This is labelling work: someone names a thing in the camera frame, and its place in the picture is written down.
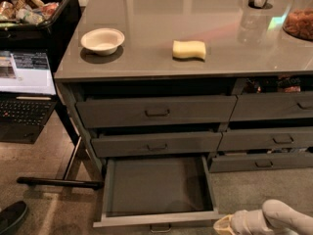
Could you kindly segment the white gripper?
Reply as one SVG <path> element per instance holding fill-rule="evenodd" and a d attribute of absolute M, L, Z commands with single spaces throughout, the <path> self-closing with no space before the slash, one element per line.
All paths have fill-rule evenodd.
<path fill-rule="evenodd" d="M 213 224 L 218 235 L 273 235 L 262 210 L 236 211 L 218 219 Z"/>

